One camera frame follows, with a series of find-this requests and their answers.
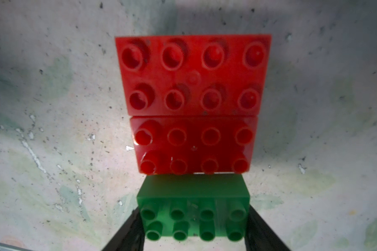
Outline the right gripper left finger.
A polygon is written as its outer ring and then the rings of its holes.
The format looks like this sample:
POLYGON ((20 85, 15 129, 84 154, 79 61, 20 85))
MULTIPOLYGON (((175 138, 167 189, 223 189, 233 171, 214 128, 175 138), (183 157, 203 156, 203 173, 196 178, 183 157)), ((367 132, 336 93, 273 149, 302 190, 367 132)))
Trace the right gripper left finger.
POLYGON ((102 251, 143 251, 145 231, 137 207, 102 251))

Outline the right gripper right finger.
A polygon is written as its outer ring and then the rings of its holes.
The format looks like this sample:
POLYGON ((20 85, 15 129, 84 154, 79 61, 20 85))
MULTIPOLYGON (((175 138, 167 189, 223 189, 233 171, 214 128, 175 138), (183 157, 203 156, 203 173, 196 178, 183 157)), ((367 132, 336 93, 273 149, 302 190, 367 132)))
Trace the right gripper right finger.
POLYGON ((290 251, 252 206, 249 207, 245 246, 246 251, 290 251))

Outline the green lego brick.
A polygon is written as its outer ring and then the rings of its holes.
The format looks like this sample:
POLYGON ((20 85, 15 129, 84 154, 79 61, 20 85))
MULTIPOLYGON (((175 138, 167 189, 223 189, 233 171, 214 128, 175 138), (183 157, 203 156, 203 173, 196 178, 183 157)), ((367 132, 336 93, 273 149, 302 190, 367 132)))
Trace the green lego brick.
POLYGON ((232 242, 246 233, 250 194, 241 174, 151 175, 137 195, 146 237, 232 242))

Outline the red lego brick top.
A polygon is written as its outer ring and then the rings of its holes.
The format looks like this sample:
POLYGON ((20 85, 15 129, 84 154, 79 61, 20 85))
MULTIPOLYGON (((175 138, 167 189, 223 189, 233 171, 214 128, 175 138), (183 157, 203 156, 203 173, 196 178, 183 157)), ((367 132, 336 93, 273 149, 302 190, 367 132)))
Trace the red lego brick top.
POLYGON ((256 116, 142 116, 130 126, 138 170, 145 175, 249 170, 256 116))

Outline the red lego brick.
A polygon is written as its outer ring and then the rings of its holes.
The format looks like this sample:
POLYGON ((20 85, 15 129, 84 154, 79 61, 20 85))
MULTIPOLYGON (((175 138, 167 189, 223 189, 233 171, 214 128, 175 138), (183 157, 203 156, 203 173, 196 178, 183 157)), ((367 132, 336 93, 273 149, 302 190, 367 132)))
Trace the red lego brick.
POLYGON ((130 116, 256 116, 272 36, 116 37, 130 116))
POLYGON ((130 126, 138 170, 145 175, 249 170, 256 116, 142 116, 130 126))

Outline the red lego brick bottom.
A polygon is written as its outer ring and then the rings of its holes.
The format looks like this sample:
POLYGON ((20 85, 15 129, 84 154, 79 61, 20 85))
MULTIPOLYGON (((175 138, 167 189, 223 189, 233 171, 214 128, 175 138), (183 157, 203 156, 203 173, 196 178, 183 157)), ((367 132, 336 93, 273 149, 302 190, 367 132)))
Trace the red lego brick bottom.
POLYGON ((272 36, 116 37, 130 116, 256 116, 272 36))

